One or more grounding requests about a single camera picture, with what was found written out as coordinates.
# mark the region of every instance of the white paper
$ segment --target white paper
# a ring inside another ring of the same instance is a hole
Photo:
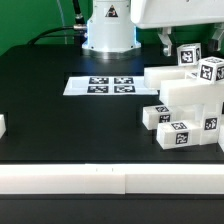
[[[70,77],[65,88],[65,96],[71,95],[157,95],[144,85],[144,77]]]

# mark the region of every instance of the black table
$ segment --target black table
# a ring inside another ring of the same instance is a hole
[[[63,96],[71,76],[138,76],[145,66],[177,64],[176,57],[163,56],[161,49],[144,46],[141,56],[103,61],[82,56],[77,46],[11,48],[0,57],[0,113],[7,124],[0,140],[0,164],[223,164],[218,144],[162,150],[156,131],[146,130],[141,122],[143,106],[161,104],[158,96]],[[223,199],[211,195],[2,195],[0,220],[221,223]]]

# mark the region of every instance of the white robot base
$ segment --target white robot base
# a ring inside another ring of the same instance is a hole
[[[130,0],[94,0],[87,30],[88,39],[82,45],[84,55],[122,59],[141,53],[136,28],[130,19]]]

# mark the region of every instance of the stack of blocks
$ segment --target stack of blocks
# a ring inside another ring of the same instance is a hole
[[[224,60],[200,59],[198,44],[183,45],[177,51],[179,66],[199,63],[197,71],[184,67],[185,76],[179,79],[172,79],[169,68],[167,79],[163,72],[155,88],[160,89],[164,105],[144,107],[143,123],[148,130],[158,129],[157,141],[163,149],[219,142],[224,150]],[[149,70],[145,80],[156,73],[156,68]]]

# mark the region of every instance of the black cable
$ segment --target black cable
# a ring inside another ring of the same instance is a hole
[[[47,36],[40,36],[35,42],[32,43],[32,45],[34,45],[38,40],[42,39],[42,38],[55,38],[55,37],[80,37],[80,34],[66,34],[66,35],[47,35]]]
[[[72,2],[73,2],[74,11],[75,11],[75,14],[76,14],[76,17],[75,17],[76,24],[85,24],[85,19],[82,15],[81,8],[79,6],[79,1],[78,0],[72,0]]]
[[[80,9],[80,6],[79,6],[79,1],[78,0],[73,0],[72,2],[73,2],[75,14],[80,14],[81,9]]]
[[[55,32],[58,32],[58,31],[63,31],[63,30],[74,30],[74,28],[73,28],[73,26],[64,26],[64,27],[59,27],[59,28],[47,30],[47,31],[39,34],[37,37],[33,38],[32,40],[30,40],[27,44],[28,45],[34,45],[40,38],[43,38],[47,34],[55,33]]]

